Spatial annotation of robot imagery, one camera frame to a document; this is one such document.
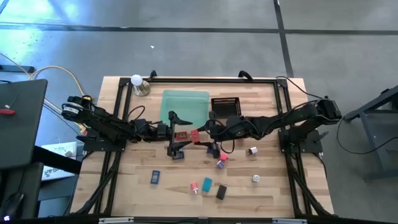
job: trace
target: concrete floor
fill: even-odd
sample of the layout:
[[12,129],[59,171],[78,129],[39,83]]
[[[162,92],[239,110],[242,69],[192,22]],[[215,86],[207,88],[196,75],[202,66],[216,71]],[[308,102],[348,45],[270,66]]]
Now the concrete floor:
[[[286,29],[398,30],[395,0],[280,0]],[[38,23],[117,27],[215,27],[277,29],[272,0],[10,0],[1,24]],[[0,30],[1,52],[37,68],[59,65],[71,70],[87,94],[97,96],[106,75],[231,76],[246,70],[254,77],[286,75],[279,34],[183,32],[65,32]],[[398,84],[396,35],[287,35],[294,77],[307,90],[336,100],[343,114]],[[1,79],[25,75],[1,73]],[[47,98],[61,105],[79,95],[60,70],[40,74],[49,81]],[[336,126],[323,139],[324,160],[335,213],[341,217],[398,222],[397,180],[365,182],[376,170],[375,154],[349,154],[335,141]],[[352,151],[369,150],[361,125],[342,125],[341,141]],[[74,141],[75,133],[44,110],[37,145]],[[40,216],[59,215],[63,197],[42,203]]]

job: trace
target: wooden tabletop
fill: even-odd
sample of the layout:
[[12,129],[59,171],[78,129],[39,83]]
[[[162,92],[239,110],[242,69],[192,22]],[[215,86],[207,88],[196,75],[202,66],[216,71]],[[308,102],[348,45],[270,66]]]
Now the wooden tabletop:
[[[98,106],[112,113],[120,77],[104,77]],[[305,89],[301,78],[292,79]],[[160,119],[160,105],[164,90],[207,91],[210,98],[234,97],[240,99],[244,116],[274,116],[277,114],[272,85],[241,83],[151,83],[147,96],[133,94],[130,109],[144,105],[142,118]],[[306,94],[289,83],[292,106],[307,101]],[[135,111],[130,119],[140,113]],[[208,139],[201,134],[201,140]],[[276,131],[260,141],[236,141],[236,147],[226,162],[225,169],[216,168],[216,159],[206,154],[206,147],[185,147],[185,159],[173,161],[166,155],[168,142],[139,142],[127,144],[122,153],[118,181],[114,194],[112,216],[154,217],[293,217],[292,199],[287,178],[284,155],[280,153]],[[224,142],[226,150],[231,142]],[[256,155],[247,155],[256,146]],[[97,187],[104,152],[92,153],[83,161],[78,179],[72,211],[83,206]],[[333,213],[328,184],[321,162],[313,154],[303,154],[303,164],[308,187],[326,210]],[[160,171],[159,184],[150,184],[153,170]],[[260,175],[254,183],[252,176]],[[195,195],[190,183],[196,181],[201,189],[205,177],[213,180],[210,192]],[[227,186],[224,200],[215,197],[219,185]],[[304,211],[302,194],[298,188],[299,202]],[[106,205],[108,187],[104,191]]]

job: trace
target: screwdriver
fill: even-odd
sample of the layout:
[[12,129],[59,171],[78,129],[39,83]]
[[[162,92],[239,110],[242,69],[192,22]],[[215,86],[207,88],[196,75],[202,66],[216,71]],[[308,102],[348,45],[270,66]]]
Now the screwdriver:
[[11,106],[14,104],[14,102],[15,102],[15,100],[18,98],[18,96],[19,96],[19,93],[17,94],[17,96],[14,98],[14,100],[11,102],[10,105],[6,105],[6,108],[7,108],[7,109],[0,109],[0,114],[8,115],[8,116],[15,115],[15,111],[14,111],[14,110],[11,110],[10,108],[11,108]]

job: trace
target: red object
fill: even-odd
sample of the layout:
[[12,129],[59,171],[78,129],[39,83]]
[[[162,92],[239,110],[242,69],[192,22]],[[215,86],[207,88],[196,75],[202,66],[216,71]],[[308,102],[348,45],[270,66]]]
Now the red object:
[[12,116],[15,115],[15,111],[10,109],[0,109],[0,114]]
[[181,140],[187,140],[188,139],[188,133],[186,131],[181,131],[179,133],[175,133],[175,140],[181,141]]
[[220,160],[221,161],[225,162],[227,159],[228,159],[228,155],[227,154],[225,154],[225,153],[221,153],[220,154]]
[[191,140],[193,143],[200,142],[199,131],[197,129],[191,131]]
[[192,182],[191,189],[195,192],[195,194],[197,194],[198,193],[198,183]]

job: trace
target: black mesh basket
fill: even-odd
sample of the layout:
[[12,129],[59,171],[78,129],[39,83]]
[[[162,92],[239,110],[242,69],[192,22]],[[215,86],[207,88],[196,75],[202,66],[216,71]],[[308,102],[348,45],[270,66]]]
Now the black mesh basket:
[[211,110],[217,114],[218,118],[242,115],[239,97],[212,98]]

